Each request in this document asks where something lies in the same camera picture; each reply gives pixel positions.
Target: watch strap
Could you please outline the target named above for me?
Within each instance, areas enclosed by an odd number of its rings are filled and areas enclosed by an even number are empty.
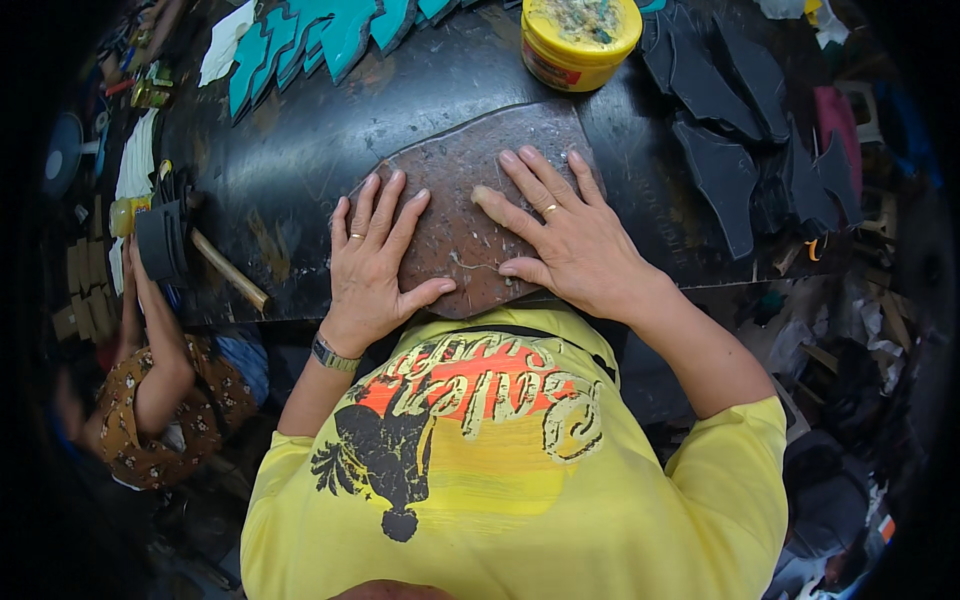
[[[310,347],[310,351],[313,357],[317,359],[317,362],[328,369],[354,372],[360,367],[359,358],[344,358],[331,350],[330,347],[326,345],[324,338],[320,337],[319,331],[313,336],[313,344]]]

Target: yellow t-shirt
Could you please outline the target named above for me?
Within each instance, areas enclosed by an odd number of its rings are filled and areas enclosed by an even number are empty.
[[[563,338],[456,332],[496,324]],[[247,594],[393,579],[462,599],[758,598],[786,531],[780,402],[698,422],[664,471],[592,354],[615,365],[569,310],[410,329],[315,440],[274,433]]]

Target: yellow jar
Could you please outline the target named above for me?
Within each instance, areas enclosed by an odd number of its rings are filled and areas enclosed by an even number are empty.
[[[113,237],[127,237],[133,233],[136,213],[150,210],[153,194],[136,198],[118,198],[110,205],[108,225]]]
[[[634,0],[525,0],[520,28],[523,62],[537,79],[590,91],[634,51],[643,19]]]

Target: red label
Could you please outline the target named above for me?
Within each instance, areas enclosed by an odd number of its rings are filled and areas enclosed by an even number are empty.
[[[580,71],[564,69],[546,60],[537,54],[537,51],[530,46],[526,39],[523,40],[523,56],[527,59],[527,66],[534,71],[534,75],[537,75],[549,84],[566,87],[568,85],[576,85],[577,82],[580,81],[580,76],[582,75]]]

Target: brown cutting mat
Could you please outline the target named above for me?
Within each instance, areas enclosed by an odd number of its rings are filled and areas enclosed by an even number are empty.
[[[533,247],[500,227],[470,201],[474,185],[502,191],[510,202],[539,214],[520,194],[496,161],[500,151],[516,151],[524,144],[540,150],[561,175],[577,188],[566,164],[566,152],[576,150],[593,170],[593,152],[573,104],[551,100],[502,108],[408,146],[381,161],[375,172],[386,182],[395,169],[407,174],[407,186],[397,203],[400,209],[422,188],[433,198],[420,217],[410,249],[400,263],[399,287],[407,292],[433,277],[451,277],[456,291],[446,294],[428,310],[450,319],[463,319],[520,298],[540,287],[522,280],[508,281],[496,272],[509,258],[536,256]],[[360,193],[349,194],[349,227]]]

